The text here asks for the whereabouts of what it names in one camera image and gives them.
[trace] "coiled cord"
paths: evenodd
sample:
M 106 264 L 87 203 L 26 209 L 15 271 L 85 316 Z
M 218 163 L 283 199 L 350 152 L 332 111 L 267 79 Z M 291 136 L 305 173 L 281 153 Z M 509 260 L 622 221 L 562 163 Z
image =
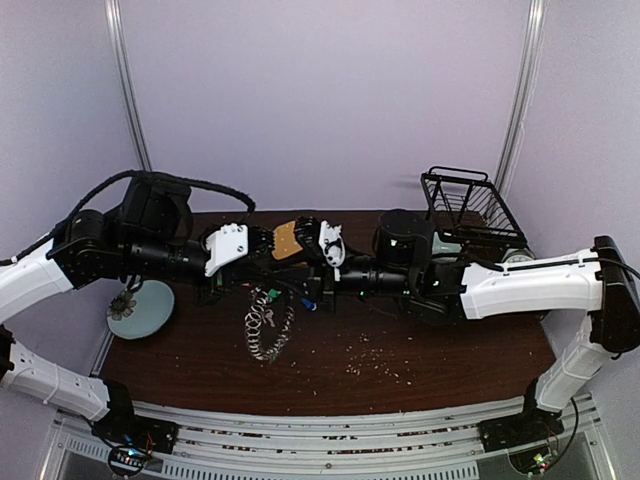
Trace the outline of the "coiled cord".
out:
M 244 317 L 244 337 L 249 353 L 260 362 L 273 363 L 291 336 L 291 325 L 295 320 L 295 311 L 291 306 L 293 295 L 290 291 L 285 291 L 283 292 L 283 297 L 284 313 L 282 316 L 282 325 L 273 344 L 269 348 L 265 348 L 262 345 L 261 331 L 262 324 L 267 321 L 269 293 L 262 287 L 256 287 L 251 290 L 249 313 Z

